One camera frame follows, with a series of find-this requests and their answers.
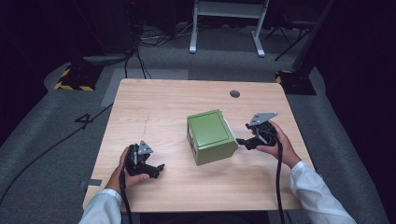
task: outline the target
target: forearm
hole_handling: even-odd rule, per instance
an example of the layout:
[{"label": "forearm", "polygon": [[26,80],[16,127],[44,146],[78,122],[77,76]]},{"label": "forearm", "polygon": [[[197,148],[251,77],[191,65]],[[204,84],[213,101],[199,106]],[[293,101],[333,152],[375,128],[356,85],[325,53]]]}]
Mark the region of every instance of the forearm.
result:
[{"label": "forearm", "polygon": [[121,196],[114,189],[99,191],[88,203],[80,224],[121,223]]},{"label": "forearm", "polygon": [[305,162],[300,161],[291,169],[290,188],[314,223],[356,223]]}]

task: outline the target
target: wooden tabletop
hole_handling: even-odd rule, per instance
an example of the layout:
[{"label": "wooden tabletop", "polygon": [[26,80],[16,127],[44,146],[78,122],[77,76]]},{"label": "wooden tabletop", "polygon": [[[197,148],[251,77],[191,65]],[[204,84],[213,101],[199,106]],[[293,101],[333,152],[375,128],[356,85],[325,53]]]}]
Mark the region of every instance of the wooden tabletop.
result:
[{"label": "wooden tabletop", "polygon": [[[239,91],[233,98],[230,91]],[[187,140],[187,116],[219,109],[236,138],[252,137],[245,126],[255,113],[271,119],[312,166],[303,138],[280,85],[257,82],[124,79],[106,127],[83,207],[104,188],[125,147],[144,140],[153,150],[147,164],[165,163],[158,179],[133,186],[134,212],[276,210],[276,164],[271,155],[239,147],[222,161],[196,166]],[[290,192],[290,168],[282,166],[284,209],[301,208]]]}]

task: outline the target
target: shirt cuff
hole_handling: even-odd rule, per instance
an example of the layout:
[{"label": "shirt cuff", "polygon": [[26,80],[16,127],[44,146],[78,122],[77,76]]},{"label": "shirt cuff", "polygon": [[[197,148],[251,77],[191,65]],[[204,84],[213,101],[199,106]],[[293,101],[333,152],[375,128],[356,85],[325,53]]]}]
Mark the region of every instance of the shirt cuff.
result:
[{"label": "shirt cuff", "polygon": [[114,197],[119,204],[122,202],[121,196],[114,190],[114,189],[102,189],[101,191],[97,192],[96,194],[108,194]]},{"label": "shirt cuff", "polygon": [[306,166],[305,161],[297,162],[297,164],[295,164],[293,168],[291,168],[291,175],[297,175],[297,173],[305,166]]}]

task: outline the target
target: human hand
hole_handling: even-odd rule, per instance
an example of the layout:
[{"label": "human hand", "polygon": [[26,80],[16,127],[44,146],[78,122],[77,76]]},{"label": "human hand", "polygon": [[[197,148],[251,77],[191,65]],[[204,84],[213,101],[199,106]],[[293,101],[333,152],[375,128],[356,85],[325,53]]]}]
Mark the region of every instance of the human hand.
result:
[{"label": "human hand", "polygon": [[[111,175],[110,179],[108,180],[105,186],[105,189],[114,189],[116,192],[120,194],[119,176],[127,153],[128,153],[128,147],[126,147],[123,150],[122,155],[120,156],[119,166],[114,170],[113,174]],[[138,184],[140,182],[143,182],[144,180],[149,179],[149,175],[147,174],[130,176],[128,172],[124,172],[124,173],[125,173],[125,187],[127,189],[135,184]]]},{"label": "human hand", "polygon": [[[280,129],[280,127],[271,120],[269,120],[269,122],[271,122],[271,124],[274,126],[276,130],[276,136],[279,139],[279,142],[283,146],[282,162],[288,165],[289,168],[291,169],[295,164],[301,161],[301,159],[294,151],[294,148],[291,145],[289,138],[283,133],[282,129]],[[257,146],[256,149],[261,152],[271,154],[276,159],[278,159],[279,155],[278,155],[277,143],[273,147]]]}]

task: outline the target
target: green box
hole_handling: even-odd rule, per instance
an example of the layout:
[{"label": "green box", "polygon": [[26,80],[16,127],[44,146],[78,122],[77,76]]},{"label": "green box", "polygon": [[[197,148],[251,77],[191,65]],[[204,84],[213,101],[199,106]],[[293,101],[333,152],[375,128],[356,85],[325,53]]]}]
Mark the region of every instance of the green box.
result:
[{"label": "green box", "polygon": [[229,158],[238,149],[238,144],[218,109],[188,116],[187,138],[196,165]]}]

